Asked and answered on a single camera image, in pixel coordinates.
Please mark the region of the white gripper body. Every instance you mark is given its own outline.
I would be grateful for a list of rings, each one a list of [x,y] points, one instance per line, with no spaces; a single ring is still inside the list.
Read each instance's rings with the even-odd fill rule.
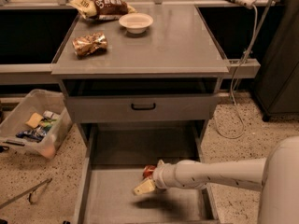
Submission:
[[[152,179],[158,189],[170,189],[177,185],[175,168],[176,166],[170,163],[161,163],[157,165],[152,173]]]

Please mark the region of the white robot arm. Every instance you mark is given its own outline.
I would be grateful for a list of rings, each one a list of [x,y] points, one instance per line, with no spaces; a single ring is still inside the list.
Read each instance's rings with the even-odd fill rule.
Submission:
[[[257,224],[299,224],[299,137],[280,141],[268,157],[202,163],[159,161],[143,171],[135,195],[156,189],[200,189],[207,183],[260,193]]]

